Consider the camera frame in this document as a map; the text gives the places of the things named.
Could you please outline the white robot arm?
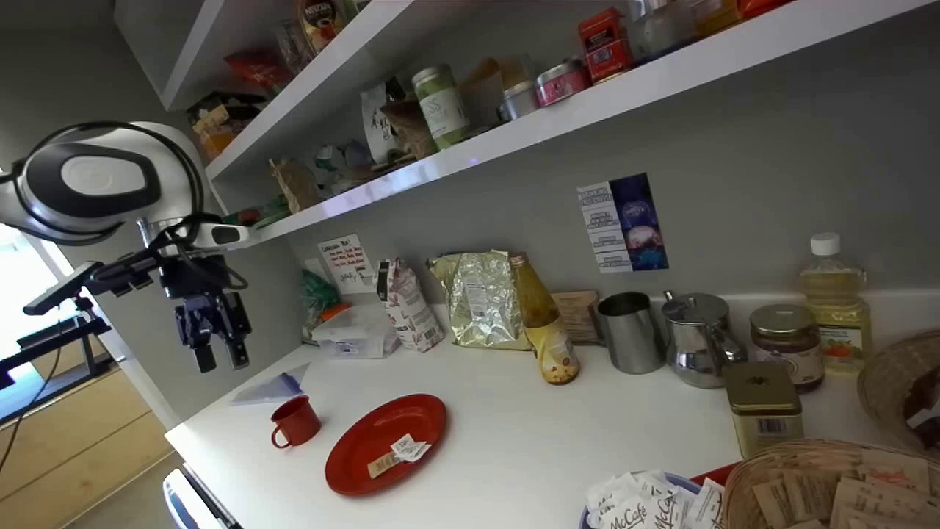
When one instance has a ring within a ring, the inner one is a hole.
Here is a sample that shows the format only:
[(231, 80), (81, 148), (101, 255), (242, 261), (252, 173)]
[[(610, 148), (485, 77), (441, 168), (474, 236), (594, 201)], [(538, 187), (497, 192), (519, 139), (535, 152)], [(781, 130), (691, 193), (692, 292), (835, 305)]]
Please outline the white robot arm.
[(249, 365), (246, 280), (222, 258), (249, 230), (206, 209), (199, 152), (178, 130), (89, 120), (51, 132), (0, 179), (0, 220), (67, 248), (106, 242), (125, 223), (142, 231), (137, 251), (81, 264), (26, 303), (26, 315), (81, 292), (120, 298), (158, 281), (199, 371), (214, 367), (214, 339), (230, 346), (236, 367)]

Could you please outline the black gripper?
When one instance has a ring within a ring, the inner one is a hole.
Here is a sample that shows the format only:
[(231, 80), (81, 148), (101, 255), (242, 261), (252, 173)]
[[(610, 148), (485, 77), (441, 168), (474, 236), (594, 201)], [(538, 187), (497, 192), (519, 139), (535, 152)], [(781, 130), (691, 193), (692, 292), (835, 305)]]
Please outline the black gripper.
[(242, 320), (242, 299), (219, 255), (170, 258), (162, 268), (162, 287), (175, 305), (178, 339), (190, 342), (199, 373), (218, 367), (212, 336), (222, 336), (236, 367), (249, 365), (243, 339), (249, 324)]

